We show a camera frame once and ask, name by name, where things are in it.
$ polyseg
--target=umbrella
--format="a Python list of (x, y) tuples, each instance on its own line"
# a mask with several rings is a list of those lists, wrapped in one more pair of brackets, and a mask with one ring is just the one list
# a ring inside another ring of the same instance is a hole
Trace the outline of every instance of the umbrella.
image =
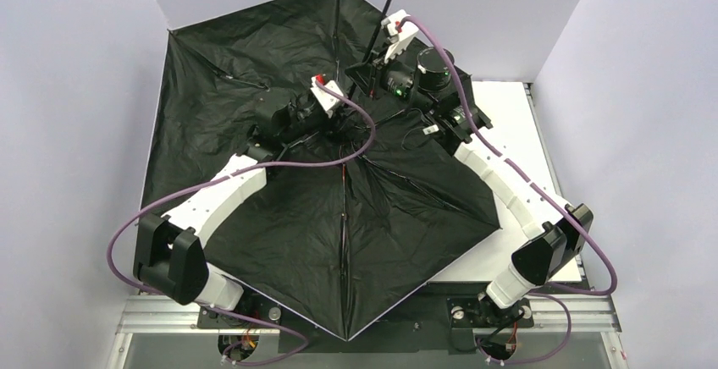
[[(320, 73), (347, 91), (344, 70), (379, 16), (365, 0), (275, 0), (170, 31), (143, 203), (211, 179), (246, 142), (264, 97), (305, 92)], [(415, 63), (423, 47), (415, 40), (402, 59)], [(378, 121), (369, 151), (343, 167), (274, 170), (204, 249), (240, 283), (347, 340), (499, 227), (489, 188), (421, 132), (418, 111), (388, 95), (354, 100)], [(339, 158), (366, 139), (358, 116), (335, 129), (284, 160)]]

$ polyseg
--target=umbrella canopy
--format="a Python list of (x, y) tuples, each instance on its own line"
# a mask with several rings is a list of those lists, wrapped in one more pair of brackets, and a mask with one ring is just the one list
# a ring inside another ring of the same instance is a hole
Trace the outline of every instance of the umbrella canopy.
[[(276, 0), (169, 32), (144, 204), (211, 179), (246, 141), (263, 96), (303, 93), (319, 73), (348, 91), (344, 69), (361, 60), (380, 12), (338, 1)], [(422, 47), (415, 40), (402, 59), (412, 66)], [(380, 121), (372, 148), (345, 167), (274, 170), (204, 250), (342, 339), (499, 227), (489, 188), (421, 132), (418, 111), (389, 95), (354, 99)], [(367, 137), (358, 116), (335, 129), (283, 160), (339, 158)]]

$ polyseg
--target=black fabric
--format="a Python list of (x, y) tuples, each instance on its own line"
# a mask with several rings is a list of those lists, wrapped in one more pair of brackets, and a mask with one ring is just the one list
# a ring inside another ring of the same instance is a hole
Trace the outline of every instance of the black fabric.
[[(343, 71), (361, 60), (379, 11), (340, 1), (336, 47), (334, 0), (276, 0), (170, 32), (145, 204), (211, 179), (245, 141), (262, 95), (303, 92), (312, 75), (338, 72), (348, 91)], [(415, 41), (405, 58), (422, 47)], [(355, 101), (375, 120), (404, 106)], [(499, 227), (489, 188), (420, 125), (417, 111), (382, 122), (344, 178), (342, 167), (274, 170), (207, 242), (207, 260), (351, 338)], [(284, 159), (336, 159), (368, 135), (357, 115), (338, 127)]]

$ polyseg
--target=black umbrella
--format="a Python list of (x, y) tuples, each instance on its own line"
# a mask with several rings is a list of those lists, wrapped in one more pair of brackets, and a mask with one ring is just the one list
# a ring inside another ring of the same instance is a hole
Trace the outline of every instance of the black umbrella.
[[(171, 31), (144, 204), (211, 179), (246, 141), (263, 97), (305, 92), (320, 73), (347, 91), (344, 69), (362, 59), (379, 16), (365, 0), (276, 0)], [(402, 59), (415, 63), (423, 47), (414, 41)], [(342, 339), (499, 227), (489, 188), (421, 132), (418, 111), (389, 95), (353, 98), (378, 121), (372, 148), (345, 167), (274, 170), (204, 250)], [(360, 117), (336, 129), (284, 160), (339, 158), (366, 139)]]

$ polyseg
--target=white tabletop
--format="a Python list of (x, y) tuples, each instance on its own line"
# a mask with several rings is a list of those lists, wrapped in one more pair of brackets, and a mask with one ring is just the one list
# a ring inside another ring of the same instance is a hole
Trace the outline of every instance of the white tabletop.
[[(549, 165), (523, 83), (475, 81), (472, 85), (476, 104), (494, 126), (485, 130), (486, 139), (513, 159), (533, 181), (553, 193)], [(481, 143), (474, 139), (472, 145)], [(456, 259), (431, 282), (490, 282), (509, 266), (511, 253), (527, 239), (509, 210), (498, 197), (494, 198), (502, 228)], [(568, 263), (552, 280), (581, 281), (576, 261)]]

